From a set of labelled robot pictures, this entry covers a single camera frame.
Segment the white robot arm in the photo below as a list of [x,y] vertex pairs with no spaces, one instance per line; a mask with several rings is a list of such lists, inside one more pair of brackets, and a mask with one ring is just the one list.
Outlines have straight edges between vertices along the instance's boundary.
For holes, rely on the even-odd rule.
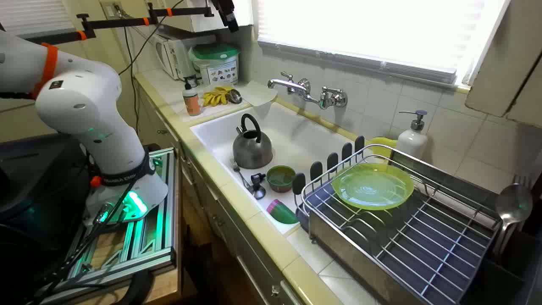
[[113,67],[4,30],[0,53],[0,92],[31,99],[38,118],[76,136],[96,164],[101,184],[86,197],[89,216],[120,201],[120,218],[138,220],[165,197],[167,184],[116,108],[121,82]]

